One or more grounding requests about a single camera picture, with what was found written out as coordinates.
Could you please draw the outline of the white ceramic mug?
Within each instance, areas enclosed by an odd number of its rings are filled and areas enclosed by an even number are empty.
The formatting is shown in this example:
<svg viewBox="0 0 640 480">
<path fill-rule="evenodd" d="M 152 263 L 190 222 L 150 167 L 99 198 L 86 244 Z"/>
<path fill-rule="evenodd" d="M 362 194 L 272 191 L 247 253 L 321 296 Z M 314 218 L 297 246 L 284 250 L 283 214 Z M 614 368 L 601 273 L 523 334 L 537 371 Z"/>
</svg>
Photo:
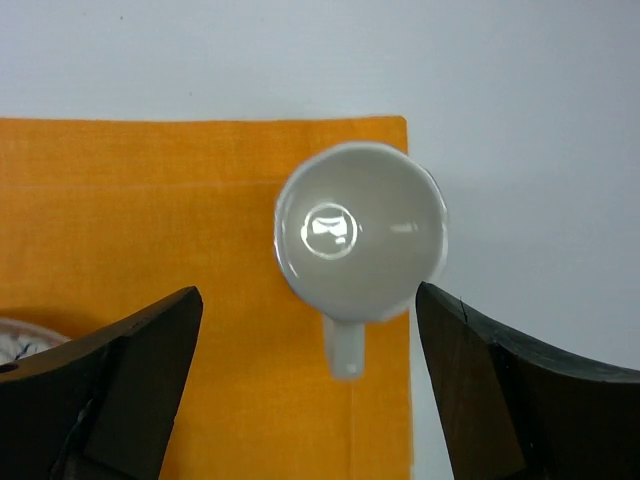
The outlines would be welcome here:
<svg viewBox="0 0 640 480">
<path fill-rule="evenodd" d="M 366 326 L 404 313 L 418 286 L 441 274 L 448 224 L 432 174 L 385 143 L 337 144 L 291 173 L 275 203 L 275 258 L 323 316 L 333 377 L 360 377 Z"/>
</svg>

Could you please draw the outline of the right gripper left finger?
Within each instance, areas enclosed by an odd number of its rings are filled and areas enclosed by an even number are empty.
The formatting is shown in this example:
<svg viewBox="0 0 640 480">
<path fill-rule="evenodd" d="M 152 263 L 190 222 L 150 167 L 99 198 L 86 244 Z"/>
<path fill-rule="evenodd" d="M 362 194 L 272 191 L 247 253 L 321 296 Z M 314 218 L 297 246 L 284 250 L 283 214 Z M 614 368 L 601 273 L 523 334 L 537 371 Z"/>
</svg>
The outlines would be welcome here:
<svg viewBox="0 0 640 480">
<path fill-rule="evenodd" d="M 194 286 L 1 366 L 4 479 L 156 479 L 195 352 Z"/>
</svg>

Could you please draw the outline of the orange Mickey Mouse placemat cloth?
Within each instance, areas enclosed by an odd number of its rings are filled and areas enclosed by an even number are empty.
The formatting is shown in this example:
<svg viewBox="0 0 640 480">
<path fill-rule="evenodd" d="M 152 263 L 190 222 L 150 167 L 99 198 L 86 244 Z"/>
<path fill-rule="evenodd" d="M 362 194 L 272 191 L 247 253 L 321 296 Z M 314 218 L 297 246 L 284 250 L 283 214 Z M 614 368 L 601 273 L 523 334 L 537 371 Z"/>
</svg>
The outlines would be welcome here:
<svg viewBox="0 0 640 480">
<path fill-rule="evenodd" d="M 338 382 L 276 265 L 289 173 L 332 145 L 407 146 L 400 116 L 1 122 L 1 312 L 79 337 L 186 286 L 204 314 L 166 479 L 406 479 L 409 319 Z"/>
</svg>

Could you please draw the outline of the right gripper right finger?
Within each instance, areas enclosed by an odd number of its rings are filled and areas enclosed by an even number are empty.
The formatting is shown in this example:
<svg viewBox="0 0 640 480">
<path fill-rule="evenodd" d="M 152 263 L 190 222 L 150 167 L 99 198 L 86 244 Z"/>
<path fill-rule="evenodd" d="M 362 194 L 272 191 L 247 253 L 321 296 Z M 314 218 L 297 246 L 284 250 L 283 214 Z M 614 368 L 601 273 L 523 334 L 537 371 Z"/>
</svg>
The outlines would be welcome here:
<svg viewBox="0 0 640 480">
<path fill-rule="evenodd" d="M 455 478 L 638 478 L 638 371 L 554 347 L 430 283 L 416 314 Z"/>
</svg>

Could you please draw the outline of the floral patterned plate copper rim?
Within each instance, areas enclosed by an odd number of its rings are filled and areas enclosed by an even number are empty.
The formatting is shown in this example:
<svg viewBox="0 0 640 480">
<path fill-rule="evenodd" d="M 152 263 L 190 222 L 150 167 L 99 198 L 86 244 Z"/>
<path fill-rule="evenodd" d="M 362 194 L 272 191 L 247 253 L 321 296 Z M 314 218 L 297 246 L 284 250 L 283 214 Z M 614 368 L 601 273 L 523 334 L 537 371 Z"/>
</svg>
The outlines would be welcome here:
<svg viewBox="0 0 640 480">
<path fill-rule="evenodd" d="M 11 318 L 0 319 L 1 364 L 55 348 L 69 338 L 46 327 Z"/>
</svg>

